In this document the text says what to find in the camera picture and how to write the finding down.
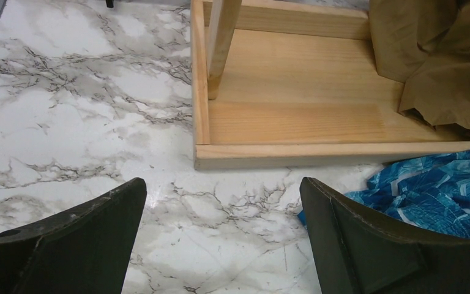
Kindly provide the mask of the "dark blue patterned shorts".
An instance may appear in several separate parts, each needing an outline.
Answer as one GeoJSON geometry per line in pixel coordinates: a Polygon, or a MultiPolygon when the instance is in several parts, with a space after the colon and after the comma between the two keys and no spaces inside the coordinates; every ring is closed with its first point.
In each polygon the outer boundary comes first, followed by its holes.
{"type": "Polygon", "coordinates": [[[347,192],[363,223],[404,237],[415,228],[470,239],[470,150],[393,163],[347,192]]]}

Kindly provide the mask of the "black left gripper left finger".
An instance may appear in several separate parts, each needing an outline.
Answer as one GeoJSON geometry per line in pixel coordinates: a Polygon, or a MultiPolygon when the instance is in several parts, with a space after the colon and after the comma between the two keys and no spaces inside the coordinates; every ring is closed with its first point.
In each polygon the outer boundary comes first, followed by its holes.
{"type": "Polygon", "coordinates": [[[121,293],[146,196],[133,178],[0,233],[0,293],[121,293]]]}

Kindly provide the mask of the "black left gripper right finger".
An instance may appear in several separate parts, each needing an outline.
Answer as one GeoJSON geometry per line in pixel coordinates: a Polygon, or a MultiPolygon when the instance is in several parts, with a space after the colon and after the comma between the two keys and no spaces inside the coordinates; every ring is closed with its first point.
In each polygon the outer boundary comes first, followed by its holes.
{"type": "Polygon", "coordinates": [[[299,192],[323,293],[470,293],[470,239],[396,220],[315,178],[299,192]]]}

